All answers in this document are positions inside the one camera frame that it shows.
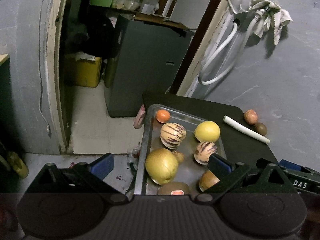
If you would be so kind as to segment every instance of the wooden shelf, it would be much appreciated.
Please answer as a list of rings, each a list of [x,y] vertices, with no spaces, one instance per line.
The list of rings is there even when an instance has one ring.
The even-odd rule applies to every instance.
[[[9,58],[9,54],[0,55],[0,66]]]

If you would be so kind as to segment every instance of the tiled floor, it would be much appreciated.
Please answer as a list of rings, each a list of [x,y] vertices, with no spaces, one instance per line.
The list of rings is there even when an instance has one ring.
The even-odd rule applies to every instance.
[[[6,206],[12,211],[27,190],[31,182],[34,180],[38,172],[46,163],[55,163],[58,168],[68,168],[73,163],[87,162],[91,163],[101,155],[40,155],[40,154],[25,154],[24,161],[29,168],[29,175],[25,179],[18,179],[16,193],[0,194],[6,199]],[[127,155],[114,155],[115,166],[113,171],[103,180],[116,190],[126,193],[129,188],[133,174],[127,163]],[[16,176],[14,171],[9,174],[10,177]],[[21,227],[16,232],[8,232],[5,236],[0,230],[0,239],[17,240],[24,236]]]
[[[75,154],[127,153],[142,140],[143,127],[135,129],[134,118],[109,117],[103,82],[73,89],[70,148]]]

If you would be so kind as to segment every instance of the white hose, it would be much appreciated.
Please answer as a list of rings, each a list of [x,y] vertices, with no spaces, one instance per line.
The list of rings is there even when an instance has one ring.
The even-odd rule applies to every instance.
[[[239,124],[238,122],[236,122],[235,120],[231,119],[230,117],[228,116],[224,116],[223,117],[223,121],[230,125],[231,127],[233,127],[234,129],[238,130],[239,132],[242,132],[252,138],[255,138],[261,142],[264,142],[266,144],[268,144],[270,142],[270,140],[264,136],[262,136],[261,134],[258,134],[252,130],[250,130],[249,128],[243,126],[242,124]]]
[[[215,59],[215,57],[224,49],[225,46],[227,46],[227,44],[232,40],[233,36],[236,34],[236,31],[238,29],[238,25],[236,23],[233,23],[233,29],[232,32],[230,33],[230,35],[228,36],[228,38],[226,38],[226,40],[217,48],[217,50],[214,52],[214,54],[208,59],[208,61],[205,63],[205,65],[202,67],[200,73],[199,73],[199,83],[202,85],[210,85],[212,83],[215,83],[217,81],[219,81],[220,79],[222,79],[225,75],[227,75],[230,70],[232,69],[233,65],[236,63],[236,61],[238,60],[239,56],[242,54],[242,51],[245,47],[245,45],[247,44],[247,41],[249,39],[249,36],[251,35],[252,29],[254,27],[254,25],[257,23],[257,20],[259,19],[259,16],[255,16],[251,23],[249,24],[249,27],[247,29],[247,32],[245,34],[244,40],[241,44],[241,47],[235,57],[235,59],[232,61],[232,63],[228,66],[228,68],[226,68],[219,76],[215,77],[214,79],[208,80],[208,81],[204,81],[203,80],[203,75],[205,70],[208,68],[208,66],[211,64],[211,62]]]

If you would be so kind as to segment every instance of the kiwi fruit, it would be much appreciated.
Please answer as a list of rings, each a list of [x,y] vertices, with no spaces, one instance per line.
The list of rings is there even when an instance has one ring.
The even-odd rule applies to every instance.
[[[189,195],[190,188],[184,182],[169,182],[162,185],[158,190],[158,195]]]
[[[254,128],[256,130],[256,132],[258,134],[261,134],[262,136],[266,136],[268,130],[267,130],[267,127],[261,123],[261,122],[257,122],[255,125],[254,125]]]
[[[182,163],[184,161],[184,154],[178,151],[172,151],[172,154],[177,158],[178,163]]]
[[[210,170],[207,170],[202,174],[199,180],[199,189],[204,192],[220,180]]]

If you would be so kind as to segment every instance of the striped melon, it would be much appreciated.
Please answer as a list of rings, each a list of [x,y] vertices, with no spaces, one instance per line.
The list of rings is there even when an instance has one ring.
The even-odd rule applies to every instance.
[[[161,127],[160,139],[169,149],[177,148],[186,137],[185,128],[178,123],[166,123]]]
[[[201,142],[197,145],[194,157],[196,161],[202,165],[206,165],[209,162],[209,157],[213,153],[218,152],[218,147],[213,142]]]

